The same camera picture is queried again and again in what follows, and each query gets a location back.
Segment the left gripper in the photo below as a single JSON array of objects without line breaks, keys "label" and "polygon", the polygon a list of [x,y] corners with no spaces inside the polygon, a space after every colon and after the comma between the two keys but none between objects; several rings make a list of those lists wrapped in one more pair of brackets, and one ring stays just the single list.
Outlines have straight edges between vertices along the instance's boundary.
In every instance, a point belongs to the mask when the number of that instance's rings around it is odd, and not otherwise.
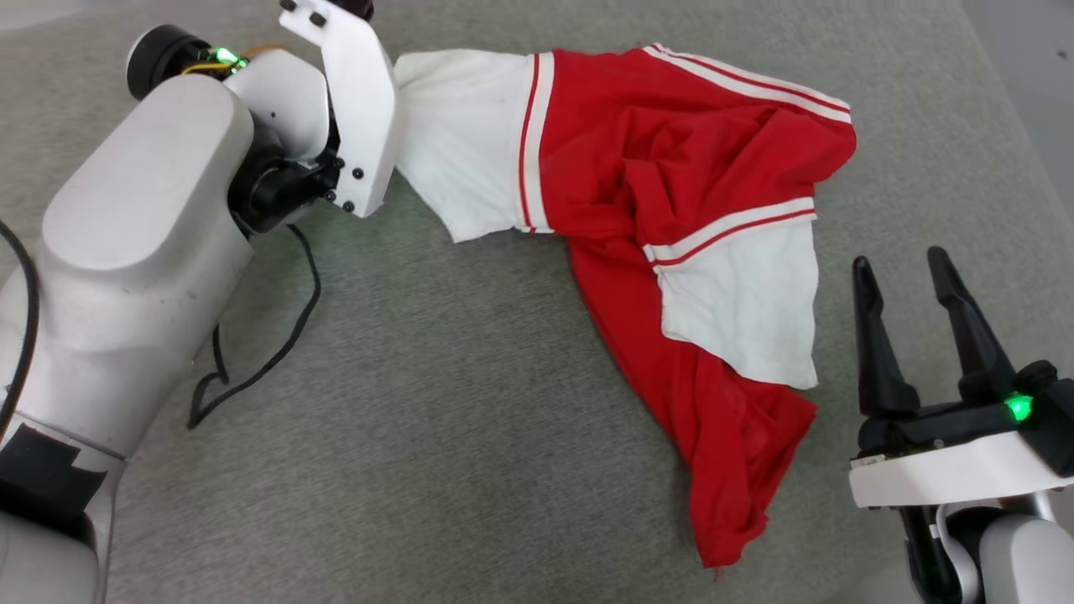
[{"label": "left gripper", "polygon": [[253,118],[253,144],[227,202],[238,219],[289,219],[325,200],[366,217],[400,156],[400,88],[371,27],[371,1],[284,1],[279,21],[317,46],[322,66],[280,47],[229,51],[173,24],[143,34],[127,60],[142,100],[166,80],[220,81]]}]

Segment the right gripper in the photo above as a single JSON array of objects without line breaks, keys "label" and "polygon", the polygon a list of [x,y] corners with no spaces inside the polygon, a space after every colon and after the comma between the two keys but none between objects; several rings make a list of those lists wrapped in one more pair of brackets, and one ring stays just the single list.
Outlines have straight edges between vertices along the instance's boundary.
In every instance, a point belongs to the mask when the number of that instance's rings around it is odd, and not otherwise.
[{"label": "right gripper", "polygon": [[[927,427],[959,428],[942,447],[853,461],[850,486],[860,508],[902,508],[1028,497],[1071,486],[1071,378],[1047,361],[1015,370],[948,251],[927,251],[937,302],[950,318],[962,377],[962,401],[977,408],[944,409]],[[920,409],[903,378],[883,321],[884,298],[867,257],[852,263],[858,406],[867,418],[908,417]]]}]

